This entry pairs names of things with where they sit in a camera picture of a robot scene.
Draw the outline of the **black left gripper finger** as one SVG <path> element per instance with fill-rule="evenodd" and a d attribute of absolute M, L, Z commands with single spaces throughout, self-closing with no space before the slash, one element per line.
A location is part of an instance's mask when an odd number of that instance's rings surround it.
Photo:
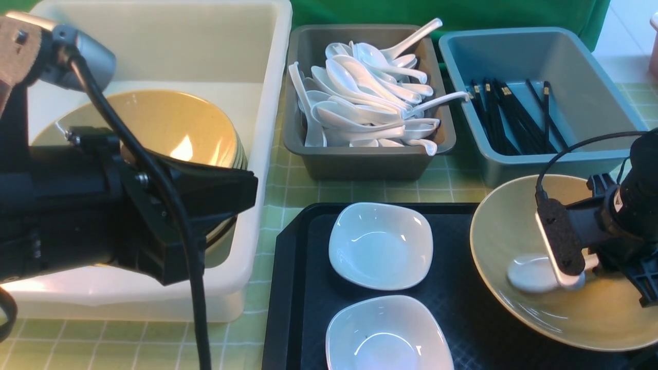
<path fill-rule="evenodd" d="M 123 221 L 123 267 L 164 286 L 204 274 L 207 234 L 254 206 L 258 180 L 227 169 L 151 155 L 169 183 L 167 191 L 143 166 L 123 166 L 129 204 Z"/>

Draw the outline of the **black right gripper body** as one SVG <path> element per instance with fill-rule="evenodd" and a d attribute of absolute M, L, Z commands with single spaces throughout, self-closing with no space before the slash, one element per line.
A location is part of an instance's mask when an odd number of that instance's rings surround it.
<path fill-rule="evenodd" d="M 639 291 L 639 304 L 656 305 L 656 176 L 628 174 L 617 183 L 609 174 L 586 182 L 592 196 L 566 209 L 599 276 L 620 272 Z"/>

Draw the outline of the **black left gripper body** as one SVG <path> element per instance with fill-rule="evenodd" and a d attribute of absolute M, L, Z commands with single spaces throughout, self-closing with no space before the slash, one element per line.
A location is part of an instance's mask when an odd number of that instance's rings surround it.
<path fill-rule="evenodd" d="M 108 264 L 176 283 L 178 232 L 153 178 L 110 129 L 72 134 L 2 161 L 2 282 Z"/>

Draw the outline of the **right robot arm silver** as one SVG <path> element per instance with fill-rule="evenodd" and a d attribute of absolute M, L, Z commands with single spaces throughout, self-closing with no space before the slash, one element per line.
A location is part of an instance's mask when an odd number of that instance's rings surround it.
<path fill-rule="evenodd" d="M 620 272 L 646 308 L 656 305 L 656 131 L 639 136 L 628 159 L 625 178 L 590 176 L 591 197 L 567 209 L 583 248 L 599 258 L 595 274 Z"/>

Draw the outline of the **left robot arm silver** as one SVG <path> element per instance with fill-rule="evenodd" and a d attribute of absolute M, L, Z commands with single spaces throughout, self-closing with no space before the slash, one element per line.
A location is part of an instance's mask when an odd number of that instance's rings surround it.
<path fill-rule="evenodd" d="M 254 173 L 145 149 L 103 95 L 115 69 L 112 52 L 68 24 L 2 16 L 2 281 L 97 263 L 197 281 L 207 234 L 254 206 Z M 65 144 L 30 145 L 38 80 L 86 93 L 108 128 L 82 122 Z"/>

